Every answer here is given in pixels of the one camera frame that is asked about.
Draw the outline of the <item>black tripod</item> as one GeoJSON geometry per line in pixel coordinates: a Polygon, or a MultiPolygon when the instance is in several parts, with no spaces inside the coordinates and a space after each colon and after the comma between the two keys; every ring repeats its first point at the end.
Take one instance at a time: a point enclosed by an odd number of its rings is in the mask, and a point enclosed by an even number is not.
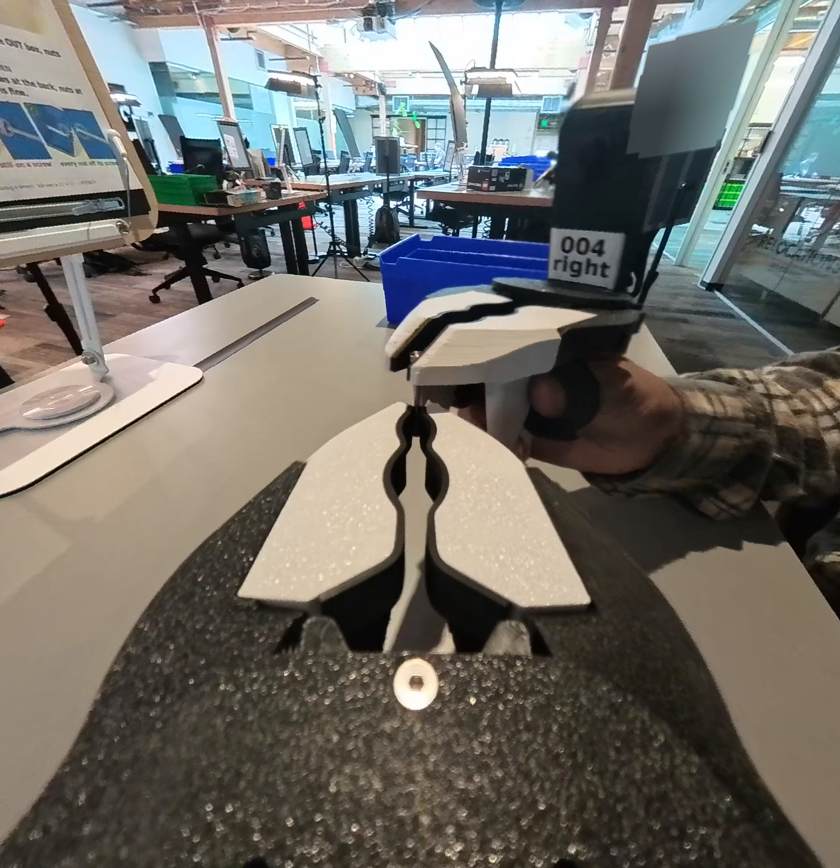
{"type": "Polygon", "coordinates": [[[332,264],[334,278],[339,278],[339,264],[343,262],[349,268],[351,268],[360,278],[361,280],[369,283],[368,276],[362,271],[362,269],[356,265],[353,259],[350,258],[346,247],[342,243],[342,241],[338,237],[338,233],[335,228],[335,204],[332,198],[332,187],[330,185],[330,181],[328,178],[329,175],[329,167],[328,167],[328,153],[327,153],[327,144],[325,141],[326,135],[324,132],[324,110],[322,108],[321,103],[321,82],[319,75],[310,72],[310,80],[312,81],[313,95],[316,103],[317,110],[317,125],[318,132],[320,137],[321,144],[321,158],[324,164],[324,190],[326,192],[325,201],[328,205],[328,222],[329,222],[329,241],[325,254],[319,259],[317,263],[317,267],[312,273],[312,277],[317,277],[321,269],[327,263],[332,264]]]}

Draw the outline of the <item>instruction sign board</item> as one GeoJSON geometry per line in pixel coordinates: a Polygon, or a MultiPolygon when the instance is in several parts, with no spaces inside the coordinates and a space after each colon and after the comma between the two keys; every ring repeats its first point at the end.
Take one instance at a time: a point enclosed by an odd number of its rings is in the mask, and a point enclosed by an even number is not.
{"type": "Polygon", "coordinates": [[[68,2],[0,2],[0,269],[143,241],[154,190],[68,2]]]}

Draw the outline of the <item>blue plastic bin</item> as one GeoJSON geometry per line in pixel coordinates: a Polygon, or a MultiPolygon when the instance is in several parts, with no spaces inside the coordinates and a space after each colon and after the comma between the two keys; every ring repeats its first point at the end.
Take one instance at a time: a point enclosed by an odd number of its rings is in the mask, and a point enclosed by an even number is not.
{"type": "Polygon", "coordinates": [[[488,285],[496,278],[545,279],[549,245],[418,234],[379,255],[387,322],[396,326],[434,292],[488,285]]]}

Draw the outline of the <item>black light panel on stand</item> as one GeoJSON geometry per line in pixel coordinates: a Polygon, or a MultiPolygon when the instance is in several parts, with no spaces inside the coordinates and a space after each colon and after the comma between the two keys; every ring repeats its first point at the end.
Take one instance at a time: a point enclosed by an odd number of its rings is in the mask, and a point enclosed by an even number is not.
{"type": "Polygon", "coordinates": [[[389,246],[401,239],[399,221],[390,201],[391,177],[401,173],[401,153],[397,138],[375,138],[375,171],[378,175],[383,175],[385,180],[382,187],[382,205],[375,212],[374,232],[370,242],[371,245],[389,246]]]}

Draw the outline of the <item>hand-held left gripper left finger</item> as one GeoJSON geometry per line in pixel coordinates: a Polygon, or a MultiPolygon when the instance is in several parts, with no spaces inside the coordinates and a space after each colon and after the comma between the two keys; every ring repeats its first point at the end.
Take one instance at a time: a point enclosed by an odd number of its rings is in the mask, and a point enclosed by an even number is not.
{"type": "Polygon", "coordinates": [[[380,651],[404,588],[412,408],[394,403],[317,449],[238,597],[338,624],[348,647],[380,651]]]}

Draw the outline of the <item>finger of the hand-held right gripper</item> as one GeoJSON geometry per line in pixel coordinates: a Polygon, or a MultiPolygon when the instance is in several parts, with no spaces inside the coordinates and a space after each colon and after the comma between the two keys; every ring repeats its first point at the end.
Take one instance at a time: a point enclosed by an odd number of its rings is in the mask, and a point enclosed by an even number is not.
{"type": "Polygon", "coordinates": [[[407,370],[410,354],[425,353],[449,326],[473,323],[488,316],[506,316],[515,310],[516,302],[492,287],[434,292],[412,309],[390,335],[384,348],[389,370],[407,370]]]}
{"type": "Polygon", "coordinates": [[[409,366],[419,387],[509,383],[550,372],[563,336],[596,315],[521,307],[506,316],[447,326],[409,366]]]}

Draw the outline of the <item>person's right hand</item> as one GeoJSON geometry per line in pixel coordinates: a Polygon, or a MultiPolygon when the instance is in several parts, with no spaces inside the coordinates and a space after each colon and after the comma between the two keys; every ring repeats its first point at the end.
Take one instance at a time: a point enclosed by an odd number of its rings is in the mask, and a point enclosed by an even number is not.
{"type": "MultiPolygon", "coordinates": [[[[599,408],[576,440],[520,440],[513,451],[529,458],[579,472],[583,476],[621,476],[647,470],[681,432],[685,408],[681,396],[661,377],[627,359],[588,364],[598,385],[599,408]]],[[[543,418],[559,420],[569,412],[570,392],[557,368],[533,377],[530,405],[543,418]]],[[[456,387],[453,406],[475,426],[487,427],[484,387],[456,387]]]]}

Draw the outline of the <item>curved black panel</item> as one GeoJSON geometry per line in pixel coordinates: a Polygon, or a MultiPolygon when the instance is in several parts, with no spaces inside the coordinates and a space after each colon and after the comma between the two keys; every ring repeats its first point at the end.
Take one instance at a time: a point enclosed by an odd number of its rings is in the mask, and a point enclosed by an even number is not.
{"type": "Polygon", "coordinates": [[[452,71],[450,71],[442,52],[432,42],[429,42],[428,44],[435,55],[436,61],[438,62],[444,76],[444,80],[447,83],[451,114],[453,118],[455,147],[457,150],[464,153],[467,151],[469,146],[468,121],[466,117],[464,96],[460,92],[455,77],[452,71]]]}

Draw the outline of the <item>person's right forearm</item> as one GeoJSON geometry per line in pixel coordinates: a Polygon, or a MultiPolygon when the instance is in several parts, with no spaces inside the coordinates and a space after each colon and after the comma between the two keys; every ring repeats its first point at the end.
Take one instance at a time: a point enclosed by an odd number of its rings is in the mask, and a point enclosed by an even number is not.
{"type": "Polygon", "coordinates": [[[669,495],[716,519],[762,501],[840,500],[840,345],[753,370],[671,381],[684,407],[678,434],[647,469],[585,473],[610,495],[669,495]]]}

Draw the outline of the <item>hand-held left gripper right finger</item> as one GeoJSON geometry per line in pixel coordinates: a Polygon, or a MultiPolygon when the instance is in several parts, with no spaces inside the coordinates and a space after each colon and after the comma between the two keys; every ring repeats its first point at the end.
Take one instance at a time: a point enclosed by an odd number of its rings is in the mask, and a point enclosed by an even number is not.
{"type": "Polygon", "coordinates": [[[479,653],[505,622],[587,611],[591,597],[525,464],[485,430],[418,412],[426,459],[427,597],[455,650],[479,653]]]}

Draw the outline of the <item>black light panel on tripod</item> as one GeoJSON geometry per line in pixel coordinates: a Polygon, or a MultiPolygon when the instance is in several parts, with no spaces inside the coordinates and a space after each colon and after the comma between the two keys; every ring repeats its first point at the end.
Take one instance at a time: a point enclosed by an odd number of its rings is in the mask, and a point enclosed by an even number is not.
{"type": "Polygon", "coordinates": [[[657,280],[658,267],[672,229],[690,222],[720,143],[711,147],[649,158],[653,170],[638,259],[638,283],[631,295],[642,307],[657,280]]]}

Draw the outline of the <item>black computer monitor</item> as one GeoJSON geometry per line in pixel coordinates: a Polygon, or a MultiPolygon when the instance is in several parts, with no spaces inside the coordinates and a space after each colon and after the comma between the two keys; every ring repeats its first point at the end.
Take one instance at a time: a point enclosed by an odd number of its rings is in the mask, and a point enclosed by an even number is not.
{"type": "Polygon", "coordinates": [[[228,118],[216,120],[227,165],[237,172],[252,171],[248,146],[238,122],[228,118]]]}
{"type": "Polygon", "coordinates": [[[179,136],[183,174],[203,175],[215,179],[217,186],[225,180],[222,144],[218,139],[179,136]]]}

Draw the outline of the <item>green plastic bin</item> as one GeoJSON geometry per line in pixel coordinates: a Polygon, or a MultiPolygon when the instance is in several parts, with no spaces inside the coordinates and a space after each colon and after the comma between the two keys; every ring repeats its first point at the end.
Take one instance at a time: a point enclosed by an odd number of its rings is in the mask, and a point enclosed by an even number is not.
{"type": "Polygon", "coordinates": [[[209,193],[221,191],[221,183],[211,175],[149,175],[148,180],[160,205],[203,206],[209,193]]]}

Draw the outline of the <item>black office chair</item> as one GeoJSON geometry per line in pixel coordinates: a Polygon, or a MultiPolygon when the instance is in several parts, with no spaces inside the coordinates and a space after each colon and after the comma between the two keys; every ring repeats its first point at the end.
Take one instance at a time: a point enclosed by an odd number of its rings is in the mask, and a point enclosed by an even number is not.
{"type": "Polygon", "coordinates": [[[222,280],[235,281],[237,288],[242,288],[244,282],[240,277],[221,273],[208,266],[205,250],[216,246],[224,239],[224,233],[209,223],[177,223],[154,233],[144,243],[145,250],[174,256],[183,265],[169,273],[150,295],[149,300],[157,305],[161,302],[160,294],[182,280],[190,280],[196,301],[203,305],[214,299],[210,280],[220,282],[222,280]]]}

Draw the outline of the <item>black cardboard box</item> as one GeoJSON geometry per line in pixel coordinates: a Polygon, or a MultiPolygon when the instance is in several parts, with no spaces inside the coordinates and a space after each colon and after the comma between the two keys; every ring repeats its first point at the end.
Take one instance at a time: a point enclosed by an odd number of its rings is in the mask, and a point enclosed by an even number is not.
{"type": "Polygon", "coordinates": [[[481,193],[511,193],[530,189],[534,171],[527,166],[471,166],[465,188],[481,193]]]}

